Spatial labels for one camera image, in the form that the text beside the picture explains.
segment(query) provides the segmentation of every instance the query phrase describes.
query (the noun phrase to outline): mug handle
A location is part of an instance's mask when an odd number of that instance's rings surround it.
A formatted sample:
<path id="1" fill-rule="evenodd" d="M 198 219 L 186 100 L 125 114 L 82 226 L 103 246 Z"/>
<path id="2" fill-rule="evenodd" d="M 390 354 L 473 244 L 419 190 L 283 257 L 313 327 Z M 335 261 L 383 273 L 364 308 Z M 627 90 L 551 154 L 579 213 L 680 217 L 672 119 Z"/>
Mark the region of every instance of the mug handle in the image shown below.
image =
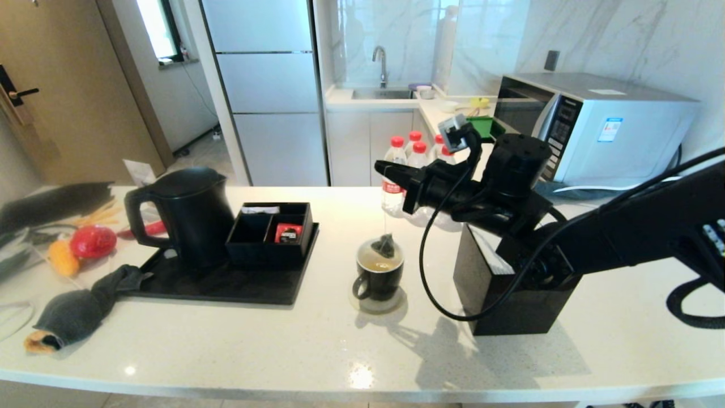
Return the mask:
<path id="1" fill-rule="evenodd" d="M 356 297 L 356 298 L 358 298 L 360 300 L 367 299 L 367 298 L 370 297 L 370 283 L 368 283 L 368 286 L 365 288 L 365 291 L 363 291 L 362 293 L 359 293 L 360 292 L 360 286 L 365 281 L 366 281 L 365 275 L 360 275 L 355 280 L 355 283 L 352 284 L 352 294 L 353 294 L 354 297 Z"/>
<path id="2" fill-rule="evenodd" d="M 124 203 L 126 205 L 126 216 L 133 236 L 141 245 L 157 248 L 171 248 L 171 240 L 168 238 L 152 237 L 146 233 L 144 219 L 141 217 L 141 204 L 146 201 L 154 202 L 146 187 L 135 189 L 126 194 Z"/>

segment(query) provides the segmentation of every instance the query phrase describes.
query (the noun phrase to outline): black mug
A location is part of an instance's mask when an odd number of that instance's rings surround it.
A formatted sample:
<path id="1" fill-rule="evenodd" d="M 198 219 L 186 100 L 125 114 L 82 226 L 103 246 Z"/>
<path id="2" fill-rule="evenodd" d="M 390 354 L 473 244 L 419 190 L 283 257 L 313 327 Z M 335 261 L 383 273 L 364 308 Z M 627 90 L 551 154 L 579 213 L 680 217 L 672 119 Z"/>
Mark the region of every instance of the black mug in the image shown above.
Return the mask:
<path id="1" fill-rule="evenodd" d="M 370 247 L 375 241 L 377 240 L 367 241 L 357 250 L 358 276 L 352 284 L 352 294 L 360 300 L 370 298 L 374 301 L 387 301 L 400 286 L 405 257 L 398 244 L 394 244 L 395 256 L 384 258 Z"/>
<path id="2" fill-rule="evenodd" d="M 226 177 L 207 167 L 192 167 L 163 176 L 126 195 L 131 231 L 141 245 L 173 248 L 179 260 L 194 268 L 228 259 L 226 239 L 234 224 L 224 184 Z M 156 205 L 168 238 L 150 237 L 141 218 L 141 204 Z"/>

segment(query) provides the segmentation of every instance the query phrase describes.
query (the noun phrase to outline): refrigerator door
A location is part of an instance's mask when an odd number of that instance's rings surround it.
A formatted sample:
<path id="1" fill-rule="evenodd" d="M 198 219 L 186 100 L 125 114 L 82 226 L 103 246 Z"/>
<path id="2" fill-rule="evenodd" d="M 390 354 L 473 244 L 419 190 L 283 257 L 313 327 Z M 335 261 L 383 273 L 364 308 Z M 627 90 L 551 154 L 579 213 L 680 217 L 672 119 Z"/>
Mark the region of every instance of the refrigerator door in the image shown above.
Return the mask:
<path id="1" fill-rule="evenodd" d="M 311 51 L 305 0 L 204 0 L 216 52 Z"/>
<path id="2" fill-rule="evenodd" d="M 320 110 L 312 54 L 222 54 L 217 61 L 232 113 Z"/>
<path id="3" fill-rule="evenodd" d="M 327 186 L 319 113 L 234 115 L 253 186 Z"/>

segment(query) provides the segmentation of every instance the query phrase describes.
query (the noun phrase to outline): wall switch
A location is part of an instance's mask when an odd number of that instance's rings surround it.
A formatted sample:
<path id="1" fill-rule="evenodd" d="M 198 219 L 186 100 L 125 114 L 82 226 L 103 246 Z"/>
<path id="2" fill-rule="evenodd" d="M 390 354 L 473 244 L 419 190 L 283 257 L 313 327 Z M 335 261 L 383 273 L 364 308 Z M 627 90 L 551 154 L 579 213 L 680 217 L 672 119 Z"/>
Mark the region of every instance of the wall switch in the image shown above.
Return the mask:
<path id="1" fill-rule="evenodd" d="M 555 71 L 556 63 L 559 61 L 559 51 L 549 50 L 549 54 L 546 56 L 546 62 L 544 63 L 544 69 L 547 71 Z"/>

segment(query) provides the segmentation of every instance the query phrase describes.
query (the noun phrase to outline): faucet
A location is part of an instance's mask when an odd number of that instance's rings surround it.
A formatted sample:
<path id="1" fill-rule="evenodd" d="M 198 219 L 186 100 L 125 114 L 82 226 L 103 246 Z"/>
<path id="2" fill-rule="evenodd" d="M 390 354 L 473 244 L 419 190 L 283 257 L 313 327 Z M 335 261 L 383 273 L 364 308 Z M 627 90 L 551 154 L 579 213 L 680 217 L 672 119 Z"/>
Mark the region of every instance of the faucet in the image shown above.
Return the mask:
<path id="1" fill-rule="evenodd" d="M 385 61 L 385 48 L 382 46 L 377 46 L 373 50 L 373 62 L 375 62 L 375 56 L 378 55 L 378 52 L 380 52 L 380 58 L 382 59 L 382 69 L 380 73 L 380 87 L 385 89 L 388 87 L 388 72 L 386 70 L 386 61 Z"/>

